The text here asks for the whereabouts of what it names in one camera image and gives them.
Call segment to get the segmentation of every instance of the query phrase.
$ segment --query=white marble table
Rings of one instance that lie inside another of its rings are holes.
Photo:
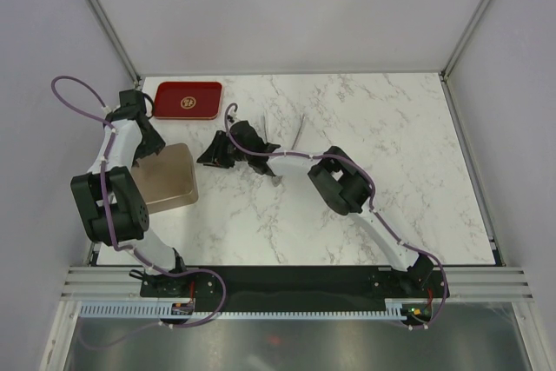
[[[493,254],[446,100],[435,74],[148,77],[154,96],[164,81],[217,81],[222,113],[214,121],[152,120],[168,144],[185,142],[196,159],[223,129],[223,110],[270,142],[297,149],[342,147],[374,178],[376,206],[414,245],[448,264],[492,264]],[[199,201],[151,216],[151,226],[187,264],[383,265],[362,229],[328,209],[306,176],[274,187],[246,164],[196,165]],[[135,263],[103,247],[99,264]]]

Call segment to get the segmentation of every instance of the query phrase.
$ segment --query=white wall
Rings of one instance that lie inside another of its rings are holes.
[[[142,75],[441,70],[479,0],[100,0]]]
[[[109,103],[129,88],[84,0],[1,0],[0,368],[9,371],[38,367],[67,268],[84,254],[69,185],[102,131],[53,97],[59,74],[82,77]],[[60,84],[71,102],[98,111],[84,88]]]
[[[556,0],[494,0],[450,84],[502,249],[525,268],[554,343]]]

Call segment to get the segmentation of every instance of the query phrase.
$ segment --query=purple cable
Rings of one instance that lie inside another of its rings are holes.
[[[229,115],[229,111],[234,108],[234,111],[237,111],[237,103],[231,103],[227,108],[226,111],[224,113],[224,126],[226,127],[226,135],[228,136],[229,140],[235,145],[236,148],[238,148],[241,152],[248,154],[250,156],[298,156],[300,158],[308,158],[308,159],[314,159],[314,160],[321,160],[323,158],[334,158],[336,160],[342,161],[347,163],[348,165],[351,165],[352,167],[354,167],[357,171],[359,171],[359,173],[367,180],[370,189],[371,189],[371,195],[369,197],[369,209],[371,211],[373,211],[374,206],[373,206],[373,201],[374,201],[374,196],[376,194],[376,187],[374,186],[374,181],[373,178],[367,173],[367,171],[365,171],[362,167],[360,167],[359,165],[357,165],[355,162],[353,162],[352,160],[343,157],[343,156],[335,156],[335,155],[331,155],[331,154],[321,154],[319,156],[311,156],[310,154],[304,153],[304,152],[296,152],[296,151],[286,151],[286,152],[254,152],[254,151],[250,151],[249,149],[245,149],[243,148],[234,138],[234,136],[231,134],[230,129],[229,129],[229,121],[228,121],[228,115]],[[376,217],[379,219],[379,221],[382,223],[382,225],[384,225],[384,227],[386,228],[386,230],[389,232],[389,234],[397,241],[397,242],[401,242],[401,238],[398,236],[398,234],[396,234],[392,228],[390,228],[390,225],[387,224],[387,222],[382,218],[382,216],[378,213],[378,212],[374,212],[376,214]],[[442,295],[442,300],[440,301],[440,306],[438,308],[438,310],[436,311],[436,313],[434,314],[434,316],[431,318],[431,320],[428,322],[427,325],[432,324],[436,321],[436,318],[438,317],[438,315],[440,314],[440,312],[442,311],[442,309],[444,308],[444,305],[446,304],[446,298],[448,296],[448,286],[447,286],[447,277],[446,277],[446,271],[444,270],[444,266],[442,265],[442,263],[440,262],[440,260],[438,259],[438,257],[436,255],[431,254],[430,252],[425,251],[424,249],[419,249],[416,248],[412,245],[409,245],[408,243],[403,243],[402,244],[403,247],[410,249],[412,251],[415,251],[418,254],[423,254],[426,256],[431,257],[436,264],[438,265],[440,272],[442,273],[442,280],[444,281],[444,293]],[[425,327],[425,325],[417,325],[417,326],[413,326],[414,329],[423,329]]]
[[[110,138],[109,138],[108,143],[106,144],[106,148],[104,149],[104,152],[103,152],[104,160],[108,160],[110,150],[112,149],[112,146],[114,145],[114,141],[116,139],[116,128],[114,127],[114,125],[112,123],[106,121],[105,119],[102,119],[99,116],[95,116],[95,115],[92,115],[88,112],[85,112],[84,110],[81,110],[81,109],[75,107],[74,105],[69,103],[67,100],[65,100],[60,95],[60,93],[58,93],[58,90],[56,89],[56,83],[60,80],[71,80],[73,82],[79,83],[82,86],[86,87],[87,89],[89,89],[90,92],[92,92],[95,95],[95,97],[98,99],[98,101],[100,102],[100,104],[103,107],[106,106],[104,104],[104,101],[98,95],[98,93],[96,93],[96,91],[92,87],[90,87],[86,82],[84,82],[84,81],[82,81],[78,78],[75,78],[75,77],[72,77],[72,76],[58,76],[58,77],[55,77],[52,80],[52,82],[50,83],[50,88],[52,89],[52,93],[54,93],[54,96],[56,96],[56,98],[60,102],[62,102],[65,106],[67,106],[71,110],[75,111],[79,115],[86,116],[89,119],[93,119],[94,121],[98,121],[98,122],[102,123],[103,125],[106,125],[110,129],[112,129],[112,132],[110,134]],[[110,241],[111,241],[112,247],[114,248],[115,251],[119,252],[119,251],[122,251],[122,250],[125,250],[125,249],[131,250],[131,251],[133,251],[133,254],[135,255],[135,257],[139,261],[141,261],[143,264],[149,265],[150,268],[152,268],[155,271],[159,272],[160,274],[166,275],[168,277],[179,278],[179,277],[184,277],[186,275],[192,275],[192,274],[196,274],[196,273],[205,273],[205,274],[211,274],[214,277],[216,277],[216,279],[222,285],[222,299],[220,300],[220,304],[218,305],[218,307],[216,308],[216,310],[214,312],[212,312],[210,315],[208,315],[207,317],[202,318],[199,321],[195,321],[195,322],[192,322],[192,323],[184,323],[182,325],[173,325],[173,327],[175,327],[175,328],[192,328],[192,327],[195,327],[195,326],[201,326],[202,324],[205,324],[208,321],[211,321],[216,315],[218,315],[218,313],[221,311],[221,309],[224,305],[224,302],[226,301],[226,284],[225,284],[224,280],[222,279],[222,277],[218,273],[216,273],[215,271],[212,271],[212,270],[206,269],[206,268],[199,268],[199,269],[184,271],[182,273],[176,273],[176,274],[175,273],[170,273],[168,270],[160,268],[160,267],[156,266],[155,264],[153,264],[152,262],[150,262],[149,260],[147,260],[132,245],[124,245],[124,246],[120,247],[118,245],[118,241],[116,239],[116,230],[114,228],[114,220],[112,219],[112,211],[110,210],[108,188],[106,187],[106,161],[101,162],[100,180],[101,180],[101,193],[103,195],[104,213],[106,214],[106,222],[108,223]],[[108,344],[104,347],[93,347],[93,346],[87,344],[86,342],[83,341],[83,338],[81,337],[81,335],[79,335],[79,341],[87,349],[102,350],[102,349],[110,348],[110,347],[116,345],[117,343],[126,340],[128,337],[130,337],[132,335],[135,335],[138,332],[141,332],[142,330],[144,330],[146,328],[151,328],[153,326],[158,326],[158,324],[159,324],[159,322],[155,322],[155,323],[150,323],[149,325],[141,326],[140,328],[130,332],[129,334],[125,335],[122,338],[119,338],[118,340],[116,340],[114,342],[111,342],[110,344]]]

